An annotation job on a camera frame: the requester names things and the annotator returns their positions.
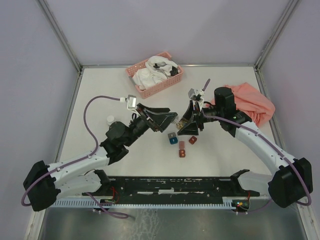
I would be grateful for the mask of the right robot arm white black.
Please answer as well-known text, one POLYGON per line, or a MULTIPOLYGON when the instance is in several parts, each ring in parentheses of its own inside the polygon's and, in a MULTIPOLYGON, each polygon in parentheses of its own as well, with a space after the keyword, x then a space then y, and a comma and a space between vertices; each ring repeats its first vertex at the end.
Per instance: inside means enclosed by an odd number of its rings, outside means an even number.
POLYGON ((214 103, 207 107, 204 107, 204 95, 204 89, 189 90, 189 106, 183 115, 186 123, 177 134, 197 136, 206 123, 218 121, 223 130, 245 144, 270 171, 269 175, 245 171, 229 183, 231 193, 240 196, 246 191, 255 191, 270 197, 281 208, 293 203, 310 206, 313 191, 311 163, 272 143, 246 113, 237 109, 230 88, 216 88, 214 103))

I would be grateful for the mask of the red pill box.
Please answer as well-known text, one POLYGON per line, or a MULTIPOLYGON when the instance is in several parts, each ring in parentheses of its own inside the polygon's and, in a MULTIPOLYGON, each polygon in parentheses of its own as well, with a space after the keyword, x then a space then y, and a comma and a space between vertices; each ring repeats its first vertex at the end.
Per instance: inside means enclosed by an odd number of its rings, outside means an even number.
POLYGON ((185 150, 185 142, 179 141, 178 143, 178 155, 180 158, 186 157, 186 150, 185 150))
POLYGON ((194 145, 196 142, 197 142, 198 138, 196 136, 192 136, 188 142, 191 144, 191 145, 194 145))

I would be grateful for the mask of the teal pill box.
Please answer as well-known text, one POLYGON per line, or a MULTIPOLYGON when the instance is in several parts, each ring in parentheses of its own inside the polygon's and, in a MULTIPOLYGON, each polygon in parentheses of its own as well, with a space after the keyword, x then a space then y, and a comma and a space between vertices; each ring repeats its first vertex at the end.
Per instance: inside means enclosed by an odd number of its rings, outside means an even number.
POLYGON ((171 145, 175 145, 175 144, 178 143, 178 138, 177 137, 171 137, 169 139, 169 142, 170 142, 171 145))

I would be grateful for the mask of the glass pill bottle yellow pills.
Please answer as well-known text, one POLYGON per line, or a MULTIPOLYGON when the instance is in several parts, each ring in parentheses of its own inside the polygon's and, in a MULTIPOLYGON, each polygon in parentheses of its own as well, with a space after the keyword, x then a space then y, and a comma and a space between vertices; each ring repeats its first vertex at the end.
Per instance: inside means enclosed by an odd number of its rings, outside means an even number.
POLYGON ((173 124, 176 126, 176 128, 178 130, 180 130, 181 128, 183 128, 183 126, 187 123, 188 121, 185 120, 182 116, 178 115, 174 121, 173 124))

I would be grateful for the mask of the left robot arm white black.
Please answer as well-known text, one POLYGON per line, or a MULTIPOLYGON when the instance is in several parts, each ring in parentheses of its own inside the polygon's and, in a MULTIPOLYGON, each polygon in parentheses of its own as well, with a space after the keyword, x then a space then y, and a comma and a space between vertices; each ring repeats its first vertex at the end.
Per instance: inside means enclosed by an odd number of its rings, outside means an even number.
POLYGON ((81 157, 67 162, 34 163, 23 181, 25 192, 21 204, 39 212, 65 196, 86 192, 106 195, 111 183, 105 173, 96 169, 120 161, 128 154, 128 147, 146 131, 162 133, 178 116, 169 108, 152 108, 141 103, 134 114, 136 117, 128 125, 113 122, 105 134, 106 139, 96 142, 94 149, 81 157))

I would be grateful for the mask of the white bottle cap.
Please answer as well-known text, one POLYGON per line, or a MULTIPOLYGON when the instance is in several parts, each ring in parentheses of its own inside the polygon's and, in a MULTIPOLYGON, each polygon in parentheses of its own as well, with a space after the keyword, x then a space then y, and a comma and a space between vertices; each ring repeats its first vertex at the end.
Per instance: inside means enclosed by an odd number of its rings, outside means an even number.
POLYGON ((107 121, 107 125, 108 126, 111 126, 111 124, 113 124, 115 122, 115 117, 113 115, 109 115, 107 118, 106 118, 106 121, 107 121))

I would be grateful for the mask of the grey pill box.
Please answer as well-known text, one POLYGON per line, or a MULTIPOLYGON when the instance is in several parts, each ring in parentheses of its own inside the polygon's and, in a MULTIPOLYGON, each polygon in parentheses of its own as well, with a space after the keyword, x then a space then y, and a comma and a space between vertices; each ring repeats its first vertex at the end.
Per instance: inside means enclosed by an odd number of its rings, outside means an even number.
POLYGON ((175 132, 170 132, 170 133, 168 133, 167 135, 168 135, 168 138, 169 138, 169 139, 176 137, 176 133, 175 133, 175 132))

